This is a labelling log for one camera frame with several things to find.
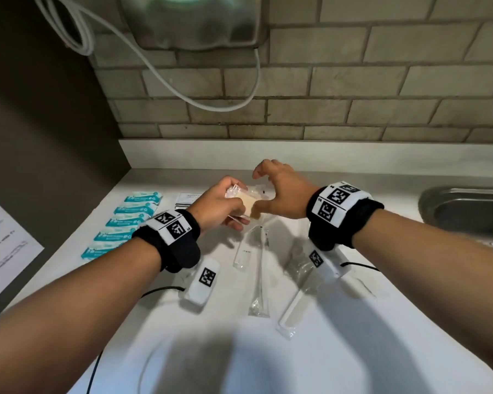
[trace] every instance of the tile wall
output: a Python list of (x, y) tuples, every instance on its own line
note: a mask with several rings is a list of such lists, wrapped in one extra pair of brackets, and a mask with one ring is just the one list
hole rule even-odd
[[(129, 31), (117, 0), (78, 1)], [(176, 99), (95, 25), (91, 63), (122, 135), (493, 143), (493, 0), (270, 0), (269, 21), (263, 82), (231, 113)], [(251, 50), (146, 54), (209, 105), (240, 102), (256, 75)]]

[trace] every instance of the white countertop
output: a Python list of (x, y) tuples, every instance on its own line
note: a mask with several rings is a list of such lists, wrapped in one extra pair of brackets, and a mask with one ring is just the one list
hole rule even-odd
[[(225, 171), (132, 170), (14, 299), (81, 265), (80, 254), (132, 191), (159, 191), (159, 210), (180, 192), (203, 192)], [(253, 184), (250, 173), (232, 172)], [(338, 180), (371, 192), (390, 211), (421, 220), (417, 202), (435, 186), (493, 186), (493, 178), (308, 173), (317, 184)], [(232, 267), (240, 236), (220, 228), (200, 239), (221, 263), (201, 314), (180, 305), (175, 291), (139, 301), (105, 349), (91, 388), (98, 393), (493, 393), (493, 371), (412, 305), (381, 273), (354, 267), (348, 279), (324, 285), (305, 311), (295, 337), (275, 329), (296, 291), (282, 264), (299, 223), (281, 218), (271, 229), (271, 318), (247, 317), (254, 263)], [(354, 262), (368, 263), (344, 248)], [(358, 282), (367, 289), (355, 287)], [(150, 289), (178, 284), (162, 273)], [(92, 366), (70, 391), (85, 394)]]

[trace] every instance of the white cable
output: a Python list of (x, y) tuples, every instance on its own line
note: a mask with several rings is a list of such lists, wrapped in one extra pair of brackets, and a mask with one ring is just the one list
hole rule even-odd
[(86, 21), (86, 19), (84, 19), (83, 14), (86, 14), (90, 18), (106, 26), (113, 33), (115, 33), (122, 41), (126, 43), (128, 47), (130, 47), (133, 50), (133, 52), (135, 52), (139, 56), (140, 59), (142, 59), (142, 61), (145, 63), (148, 69), (151, 70), (153, 75), (168, 90), (170, 90), (176, 97), (179, 97), (180, 99), (184, 100), (190, 105), (193, 105), (197, 108), (204, 109), (210, 112), (232, 112), (247, 106), (256, 95), (261, 80), (261, 62), (259, 60), (259, 53), (257, 52), (257, 49), (254, 49), (254, 55), (256, 56), (256, 69), (257, 69), (256, 84), (254, 84), (254, 87), (252, 88), (252, 92), (250, 93), (248, 98), (246, 98), (243, 102), (238, 103), (237, 105), (227, 106), (226, 108), (217, 108), (215, 106), (208, 106), (202, 103), (198, 103), (197, 101), (194, 101), (193, 99), (185, 96), (184, 94), (181, 94), (174, 87), (168, 84), (168, 82), (159, 74), (159, 72), (153, 67), (150, 61), (144, 56), (141, 50), (135, 45), (133, 45), (131, 41), (128, 40), (126, 36), (121, 31), (119, 31), (115, 26), (113, 26), (110, 22), (107, 22), (105, 19), (102, 19), (98, 15), (91, 12), (89, 9), (84, 8), (83, 6), (77, 4), (74, 1), (71, 0), (58, 0), (58, 1), (60, 1), (67, 8), (69, 14), (74, 20), (74, 24), (77, 27), (80, 35), (81, 44), (77, 43), (77, 41), (73, 39), (73, 37), (69, 34), (69, 32), (67, 32), (66, 28), (64, 27), (64, 24), (60, 20), (58, 11), (55, 7), (55, 4), (53, 3), (53, 0), (35, 0), (38, 7), (40, 8), (40, 11), (42, 12), (42, 15), (44, 15), (47, 22), (51, 25), (53, 30), (57, 32), (57, 34), (62, 39), (62, 41), (73, 51), (78, 52), (81, 55), (85, 55), (85, 56), (91, 55), (95, 48), (95, 37), (93, 35), (93, 30), (91, 29), (91, 26)]

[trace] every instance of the sink basin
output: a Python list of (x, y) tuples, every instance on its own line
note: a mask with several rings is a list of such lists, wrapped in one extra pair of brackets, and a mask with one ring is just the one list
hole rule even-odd
[(493, 247), (492, 188), (433, 188), (420, 197), (423, 221)]

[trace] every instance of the black cable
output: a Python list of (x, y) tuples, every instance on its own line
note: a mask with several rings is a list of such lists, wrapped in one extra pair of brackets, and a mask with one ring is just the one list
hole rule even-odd
[(360, 263), (343, 263), (343, 264), (340, 264), (340, 267), (345, 267), (347, 265), (358, 265), (360, 267), (365, 267), (365, 268), (369, 268), (370, 270), (374, 270), (374, 271), (378, 271), (380, 272), (380, 270), (376, 267), (372, 267), (370, 265), (367, 265), (367, 264), (360, 264)]
[[(158, 289), (154, 289), (152, 291), (147, 291), (146, 293), (144, 293), (141, 296), (141, 298), (146, 297), (152, 293), (155, 293), (156, 291), (167, 291), (170, 289), (175, 289), (178, 291), (185, 291), (186, 290), (184, 287), (181, 287), (181, 286), (164, 286), (164, 287), (159, 287)], [(97, 361), (95, 362), (95, 366), (93, 367), (93, 372), (91, 373), (91, 377), (89, 378), (88, 390), (85, 392), (85, 394), (89, 394), (89, 392), (91, 391), (91, 385), (93, 384), (93, 378), (95, 377), (95, 372), (97, 372), (97, 367), (99, 365), (100, 357), (102, 357), (103, 352), (104, 352), (104, 350), (100, 351), (100, 354), (97, 357)]]

